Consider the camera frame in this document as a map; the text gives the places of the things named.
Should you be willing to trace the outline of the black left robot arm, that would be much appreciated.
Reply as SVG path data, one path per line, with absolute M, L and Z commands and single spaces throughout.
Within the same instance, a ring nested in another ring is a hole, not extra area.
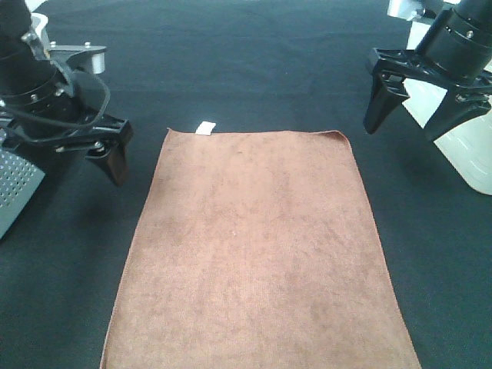
M 84 151 L 117 185 L 128 176 L 127 119 L 106 110 L 109 87 L 93 65 L 104 46 L 46 45 L 24 1 L 1 3 L 1 128 L 5 145 Z

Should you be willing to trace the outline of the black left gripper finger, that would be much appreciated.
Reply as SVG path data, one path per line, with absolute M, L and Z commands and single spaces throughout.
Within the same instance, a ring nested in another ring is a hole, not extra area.
M 128 178 L 128 163 L 126 147 L 133 137 L 133 133 L 119 134 L 114 137 L 100 135 L 91 137 L 101 146 L 88 149 L 85 159 L 101 169 L 116 186 L 122 186 Z

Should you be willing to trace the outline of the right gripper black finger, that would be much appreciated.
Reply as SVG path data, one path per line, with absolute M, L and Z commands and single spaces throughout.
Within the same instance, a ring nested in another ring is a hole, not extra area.
M 364 128 L 367 133 L 375 133 L 386 117 L 409 99 L 404 80 L 403 75 L 392 75 L 389 72 L 373 75 L 371 99 L 364 116 Z
M 491 110 L 488 94 L 458 94 L 449 90 L 424 126 L 428 141 L 435 141 L 454 128 Z

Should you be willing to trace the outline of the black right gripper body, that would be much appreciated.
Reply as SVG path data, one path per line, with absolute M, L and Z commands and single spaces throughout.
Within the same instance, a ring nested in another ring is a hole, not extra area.
M 373 77 L 376 73 L 389 72 L 392 75 L 403 75 L 406 79 L 414 79 L 436 85 L 458 94 L 491 94 L 491 73 L 482 71 L 471 80 L 455 78 L 442 68 L 433 64 L 414 50 L 381 50 L 373 48 L 367 60 L 367 70 Z

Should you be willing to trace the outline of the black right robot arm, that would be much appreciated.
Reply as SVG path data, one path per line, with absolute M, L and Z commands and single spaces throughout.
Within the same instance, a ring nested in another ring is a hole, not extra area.
M 385 118 L 409 99 L 404 80 L 443 88 L 443 100 L 424 126 L 435 141 L 491 110 L 491 3 L 462 1 L 443 9 L 415 49 L 374 48 L 368 59 L 373 78 L 364 128 L 373 134 Z

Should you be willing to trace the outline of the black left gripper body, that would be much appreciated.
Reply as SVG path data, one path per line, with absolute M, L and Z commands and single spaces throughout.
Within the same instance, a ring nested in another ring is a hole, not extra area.
M 1 130 L 6 133 L 3 146 L 16 149 L 21 146 L 47 148 L 56 152 L 88 151 L 107 154 L 118 149 L 125 151 L 133 136 L 128 120 L 107 114 L 89 114 L 81 124 L 54 123 L 47 118 L 1 110 Z

